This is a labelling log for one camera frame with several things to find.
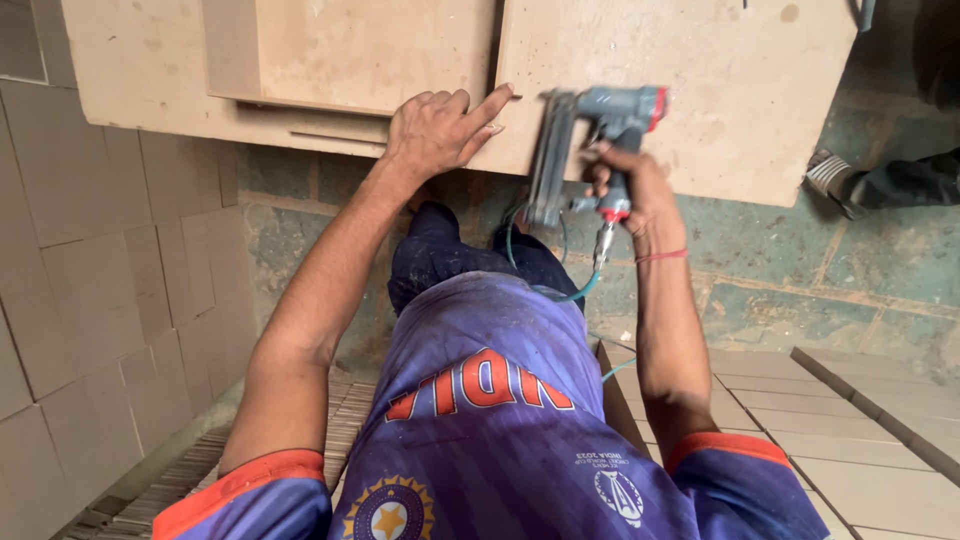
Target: hand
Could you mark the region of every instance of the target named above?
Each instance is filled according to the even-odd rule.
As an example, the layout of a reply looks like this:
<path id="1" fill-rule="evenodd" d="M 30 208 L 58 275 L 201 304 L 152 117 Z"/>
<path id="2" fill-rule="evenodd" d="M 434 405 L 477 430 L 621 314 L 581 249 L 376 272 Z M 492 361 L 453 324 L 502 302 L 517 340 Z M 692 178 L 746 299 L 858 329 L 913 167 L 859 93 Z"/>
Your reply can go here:
<path id="1" fill-rule="evenodd" d="M 633 205 L 623 226 L 634 240 L 659 236 L 661 251 L 677 251 L 686 245 L 686 230 L 680 211 L 673 198 L 673 190 L 666 182 L 666 173 L 649 154 L 632 154 L 614 148 L 608 141 L 596 144 L 600 162 L 593 167 L 593 187 L 587 195 L 607 194 L 611 167 L 625 171 L 630 182 Z"/>
<path id="2" fill-rule="evenodd" d="M 433 176 L 462 167 L 490 137 L 503 131 L 490 123 L 513 95 L 513 85 L 500 85 L 469 114 L 470 95 L 462 88 L 453 94 L 414 96 L 396 110 L 382 159 L 398 165 L 405 178 L 416 184 L 414 189 Z"/>

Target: orange sleeve trim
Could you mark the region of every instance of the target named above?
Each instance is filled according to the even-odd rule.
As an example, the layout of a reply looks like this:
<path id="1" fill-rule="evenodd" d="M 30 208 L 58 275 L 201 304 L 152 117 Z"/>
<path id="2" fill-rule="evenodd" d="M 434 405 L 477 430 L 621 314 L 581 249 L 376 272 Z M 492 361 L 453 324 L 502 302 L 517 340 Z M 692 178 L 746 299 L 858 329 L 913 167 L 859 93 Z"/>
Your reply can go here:
<path id="1" fill-rule="evenodd" d="M 244 463 L 199 493 L 154 518 L 153 540 L 183 534 L 237 497 L 276 479 L 324 481 L 324 457 L 313 450 L 282 450 Z"/>
<path id="2" fill-rule="evenodd" d="M 783 453 L 783 450 L 770 441 L 765 441 L 751 435 L 740 435 L 738 433 L 701 431 L 687 435 L 680 441 L 680 444 L 673 449 L 673 454 L 667 459 L 666 467 L 664 467 L 666 472 L 672 475 L 673 472 L 677 470 L 681 461 L 695 452 L 706 449 L 759 457 L 760 459 L 767 459 L 779 463 L 787 468 L 790 467 L 790 462 L 787 461 L 786 454 Z"/>

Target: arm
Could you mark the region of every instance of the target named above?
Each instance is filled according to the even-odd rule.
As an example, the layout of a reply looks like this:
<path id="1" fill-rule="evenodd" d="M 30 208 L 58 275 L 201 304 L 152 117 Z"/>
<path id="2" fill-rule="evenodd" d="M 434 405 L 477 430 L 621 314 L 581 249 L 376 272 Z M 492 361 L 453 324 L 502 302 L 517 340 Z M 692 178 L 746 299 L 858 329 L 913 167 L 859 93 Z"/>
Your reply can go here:
<path id="1" fill-rule="evenodd" d="M 669 253 L 686 246 L 684 221 L 673 192 L 648 155 L 599 147 L 605 163 L 596 170 L 596 190 L 604 192 L 607 166 L 629 171 L 633 208 L 624 222 L 637 257 Z M 669 457 L 684 437 L 719 431 L 710 416 L 707 345 L 690 288 L 685 258 L 661 258 L 636 266 L 639 309 L 636 319 L 636 372 L 643 406 L 660 453 Z"/>
<path id="2" fill-rule="evenodd" d="M 465 114 L 464 90 L 424 92 L 397 110 L 383 157 L 304 258 L 253 349 L 221 476 L 265 454 L 324 450 L 330 363 L 376 250 L 427 179 L 466 165 L 496 135 L 488 124 L 512 95 L 500 86 Z"/>

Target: dark pants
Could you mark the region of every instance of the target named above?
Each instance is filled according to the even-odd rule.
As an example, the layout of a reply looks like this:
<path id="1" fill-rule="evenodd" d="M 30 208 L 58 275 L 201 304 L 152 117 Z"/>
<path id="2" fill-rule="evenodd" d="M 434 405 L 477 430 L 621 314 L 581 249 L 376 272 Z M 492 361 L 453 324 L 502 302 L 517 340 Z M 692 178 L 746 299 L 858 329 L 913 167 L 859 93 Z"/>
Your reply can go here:
<path id="1" fill-rule="evenodd" d="M 860 215 L 876 209 L 960 205 L 958 177 L 960 148 L 922 160 L 891 161 L 847 178 L 840 204 Z"/>
<path id="2" fill-rule="evenodd" d="M 400 240 L 394 252 L 387 292 L 396 314 L 433 285 L 474 270 L 510 274 L 564 295 L 579 290 L 546 246 L 513 228 L 516 268 L 507 260 L 506 229 L 493 236 L 491 250 L 474 248 L 460 241 L 460 224 L 452 210 L 439 203 L 423 203 L 410 222 L 407 237 Z M 584 310 L 584 299 L 576 304 Z"/>

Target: dirty floor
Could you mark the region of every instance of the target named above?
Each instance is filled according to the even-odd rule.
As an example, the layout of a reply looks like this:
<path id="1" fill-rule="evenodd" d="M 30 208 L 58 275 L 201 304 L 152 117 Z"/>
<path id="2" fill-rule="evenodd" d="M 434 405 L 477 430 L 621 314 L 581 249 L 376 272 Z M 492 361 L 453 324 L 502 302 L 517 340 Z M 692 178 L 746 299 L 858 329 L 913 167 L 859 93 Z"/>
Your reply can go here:
<path id="1" fill-rule="evenodd" d="M 861 168 L 960 145 L 955 117 L 914 99 L 909 28 L 916 3 L 879 3 L 875 27 L 854 45 L 821 145 Z M 245 145 L 239 167 L 260 324 L 372 160 Z M 454 171 L 432 181 L 465 242 L 487 246 L 525 179 Z M 571 190 L 582 189 L 570 184 Z M 789 351 L 794 345 L 894 356 L 960 385 L 960 209 L 888 210 L 857 222 L 801 189 L 793 208 L 678 196 L 693 288 L 710 347 Z M 386 295 L 403 215 L 377 256 L 356 318 L 341 341 L 336 377 L 375 381 L 396 318 Z M 590 274 L 595 215 L 568 218 L 566 267 Z M 559 253 L 559 231 L 534 230 Z M 591 330 L 636 331 L 636 277 L 624 235 L 587 299 Z"/>

